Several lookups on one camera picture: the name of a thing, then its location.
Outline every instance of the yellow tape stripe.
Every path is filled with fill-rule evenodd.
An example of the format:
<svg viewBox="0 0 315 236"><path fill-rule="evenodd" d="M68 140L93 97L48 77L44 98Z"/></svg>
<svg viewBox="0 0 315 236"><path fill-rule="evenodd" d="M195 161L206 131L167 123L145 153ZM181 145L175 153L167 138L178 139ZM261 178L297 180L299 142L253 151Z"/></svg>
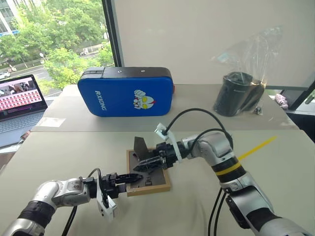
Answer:
<svg viewBox="0 0 315 236"><path fill-rule="evenodd" d="M259 144L257 147L254 147L252 150L250 150L250 151L244 153L243 155L239 156L238 159L239 159L239 160L245 159L247 156L249 156L249 155L251 155L253 152L255 152L255 151L261 149L263 146L267 145L268 143L274 141L276 138L277 138L276 136L271 137L270 139L266 140L265 142Z"/></svg>
<svg viewBox="0 0 315 236"><path fill-rule="evenodd" d="M236 164L234 164L233 166L223 170L223 171L218 171L216 172L216 175L218 176L222 176L222 175L225 175L227 173L230 173L231 171L234 171L236 170L237 168L239 168L241 166L241 163L238 161Z"/></svg>

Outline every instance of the wooden tray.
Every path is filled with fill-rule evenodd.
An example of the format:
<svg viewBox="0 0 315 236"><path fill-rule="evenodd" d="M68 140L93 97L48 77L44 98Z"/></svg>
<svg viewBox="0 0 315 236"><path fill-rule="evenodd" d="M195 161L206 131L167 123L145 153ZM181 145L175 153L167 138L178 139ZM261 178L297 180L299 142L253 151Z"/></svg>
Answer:
<svg viewBox="0 0 315 236"><path fill-rule="evenodd" d="M138 163L138 158L133 150L127 150L127 172L143 175L143 179L136 183L127 184L127 196L145 195L151 193L167 192L171 188L171 183L167 170L156 170L150 174L134 171L133 168ZM150 178L152 185L146 186L145 182Z"/></svg>

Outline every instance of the laptop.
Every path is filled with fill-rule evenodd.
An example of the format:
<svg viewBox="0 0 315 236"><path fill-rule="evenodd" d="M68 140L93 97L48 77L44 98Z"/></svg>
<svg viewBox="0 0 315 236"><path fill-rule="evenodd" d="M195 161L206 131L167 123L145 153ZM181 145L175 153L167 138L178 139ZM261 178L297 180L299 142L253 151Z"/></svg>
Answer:
<svg viewBox="0 0 315 236"><path fill-rule="evenodd" d="M0 147L18 143L46 109L34 75L0 81Z"/></svg>

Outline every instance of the laptop keyboard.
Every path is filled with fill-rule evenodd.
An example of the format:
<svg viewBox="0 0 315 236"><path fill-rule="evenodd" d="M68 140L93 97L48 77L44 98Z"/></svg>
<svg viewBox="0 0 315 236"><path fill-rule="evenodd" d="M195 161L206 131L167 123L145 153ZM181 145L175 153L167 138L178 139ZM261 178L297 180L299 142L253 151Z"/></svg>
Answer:
<svg viewBox="0 0 315 236"><path fill-rule="evenodd" d="M43 113L35 113L23 117L13 118L0 122L0 133L21 129L26 126L36 125L42 118Z"/></svg>

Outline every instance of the window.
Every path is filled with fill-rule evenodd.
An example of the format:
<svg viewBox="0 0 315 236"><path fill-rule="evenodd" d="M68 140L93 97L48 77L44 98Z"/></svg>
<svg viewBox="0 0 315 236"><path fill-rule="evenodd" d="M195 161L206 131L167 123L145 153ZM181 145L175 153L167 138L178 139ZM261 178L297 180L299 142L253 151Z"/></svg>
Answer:
<svg viewBox="0 0 315 236"><path fill-rule="evenodd" d="M5 8L2 8L0 11L1 11L3 17L8 17L9 16L7 11L5 10Z"/></svg>
<svg viewBox="0 0 315 236"><path fill-rule="evenodd" d="M0 33L3 33L3 32L7 32L4 24L2 24L2 22L0 22Z"/></svg>
<svg viewBox="0 0 315 236"><path fill-rule="evenodd" d="M13 35L0 35L0 72L10 64L11 78L33 74L45 96L56 96L88 67L114 66L101 0L13 1L18 21L1 9Z"/></svg>

